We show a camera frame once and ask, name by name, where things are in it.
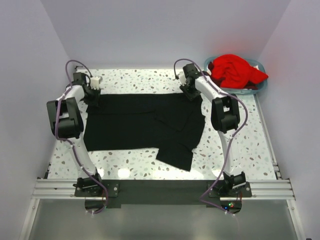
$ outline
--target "blue basket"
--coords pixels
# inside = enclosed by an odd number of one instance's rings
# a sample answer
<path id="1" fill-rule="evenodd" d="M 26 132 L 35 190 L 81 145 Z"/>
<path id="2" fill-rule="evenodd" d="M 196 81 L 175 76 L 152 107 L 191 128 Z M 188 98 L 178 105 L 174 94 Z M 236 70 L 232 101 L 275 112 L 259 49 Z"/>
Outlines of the blue basket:
<path id="1" fill-rule="evenodd" d="M 217 56 L 213 56 L 213 57 L 209 57 L 207 60 L 205 60 L 204 62 L 204 70 L 207 71 L 208 70 L 208 65 L 210 62 L 212 62 L 214 59 L 216 59 Z M 244 59 L 246 60 L 252 67 L 257 66 L 259 67 L 259 70 L 263 73 L 266 73 L 264 66 L 262 66 L 262 64 L 256 60 L 252 60 L 252 59 Z M 256 87 L 258 88 L 257 90 L 253 90 L 253 89 L 237 89 L 237 88 L 221 88 L 224 91 L 226 91 L 229 94 L 238 94 L 238 95 L 251 95 L 251 94 L 256 94 L 260 91 L 262 91 L 263 89 L 265 89 L 268 85 L 267 79 L 264 80 L 263 82 L 260 82 L 256 85 Z"/>

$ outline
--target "red garment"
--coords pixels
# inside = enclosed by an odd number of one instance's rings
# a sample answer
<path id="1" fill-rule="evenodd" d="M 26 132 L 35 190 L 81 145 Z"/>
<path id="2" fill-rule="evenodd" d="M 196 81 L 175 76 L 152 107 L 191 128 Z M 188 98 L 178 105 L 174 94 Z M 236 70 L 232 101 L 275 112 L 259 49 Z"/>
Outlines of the red garment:
<path id="1" fill-rule="evenodd" d="M 255 84 L 259 84 L 268 78 L 264 72 L 250 66 L 243 58 L 226 54 L 213 60 L 209 64 L 211 79 L 221 88 L 229 89 L 254 89 Z"/>

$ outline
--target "lavender wall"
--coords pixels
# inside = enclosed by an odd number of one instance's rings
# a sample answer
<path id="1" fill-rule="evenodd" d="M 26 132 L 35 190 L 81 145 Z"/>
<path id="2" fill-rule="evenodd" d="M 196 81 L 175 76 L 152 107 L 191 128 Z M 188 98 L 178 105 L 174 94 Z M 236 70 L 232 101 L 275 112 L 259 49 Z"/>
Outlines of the lavender wall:
<path id="1" fill-rule="evenodd" d="M 0 8 L 0 238 L 19 238 L 53 148 L 46 102 L 67 84 L 69 59 L 39 0 Z"/>
<path id="2" fill-rule="evenodd" d="M 71 58 L 91 67 L 257 59 L 290 0 L 41 0 Z"/>
<path id="3" fill-rule="evenodd" d="M 259 98 L 275 155 L 312 239 L 320 239 L 319 13 L 318 0 L 291 0 L 259 58 L 270 76 Z"/>

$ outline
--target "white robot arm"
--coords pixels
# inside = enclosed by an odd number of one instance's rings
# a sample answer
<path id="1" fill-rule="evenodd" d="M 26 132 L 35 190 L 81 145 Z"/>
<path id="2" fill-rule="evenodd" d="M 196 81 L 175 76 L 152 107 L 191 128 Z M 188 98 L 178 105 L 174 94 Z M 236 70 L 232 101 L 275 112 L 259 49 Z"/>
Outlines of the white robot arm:
<path id="1" fill-rule="evenodd" d="M 213 81 L 204 76 L 206 72 L 200 72 L 195 64 L 184 66 L 183 72 L 176 75 L 181 82 L 180 89 L 189 100 L 193 100 L 201 93 L 211 102 L 211 124 L 218 132 L 223 155 L 226 158 L 223 170 L 224 191 L 246 185 L 246 176 L 241 166 L 238 142 L 233 139 L 240 122 L 239 105 L 235 95 L 230 95 L 220 89 Z"/>
<path id="2" fill-rule="evenodd" d="M 90 106 L 97 106 L 100 92 L 100 89 L 93 89 L 87 84 L 86 74 L 78 72 L 73 74 L 72 86 L 67 86 L 60 98 L 46 104 L 53 135 L 70 144 L 70 153 L 78 170 L 74 186 L 92 196 L 101 196 L 102 189 L 98 183 L 102 180 L 84 142 L 84 123 L 78 103 L 83 100 Z"/>

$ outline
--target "speckled white surface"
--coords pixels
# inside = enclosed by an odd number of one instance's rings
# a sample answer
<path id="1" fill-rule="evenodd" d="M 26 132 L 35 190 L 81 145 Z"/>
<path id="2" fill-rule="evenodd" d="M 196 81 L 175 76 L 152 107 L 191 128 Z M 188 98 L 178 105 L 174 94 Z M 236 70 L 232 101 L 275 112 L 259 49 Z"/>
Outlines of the speckled white surface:
<path id="1" fill-rule="evenodd" d="M 102 76 L 101 94 L 168 94 L 181 93 L 172 69 L 97 69 Z M 247 126 L 240 131 L 241 163 L 248 180 L 275 180 L 276 176 L 267 141 L 253 95 L 238 96 L 249 110 Z M 157 148 L 134 150 L 92 151 L 91 160 L 103 179 L 145 180 L 213 180 L 223 165 L 223 152 L 218 133 L 210 122 L 211 103 L 204 97 L 202 114 L 205 127 L 199 145 L 193 150 L 191 171 L 187 172 L 156 160 Z M 84 124 L 87 105 L 79 103 Z M 245 117 L 240 109 L 240 117 Z M 77 179 L 77 169 L 67 143 L 57 141 L 51 157 L 48 179 Z"/>

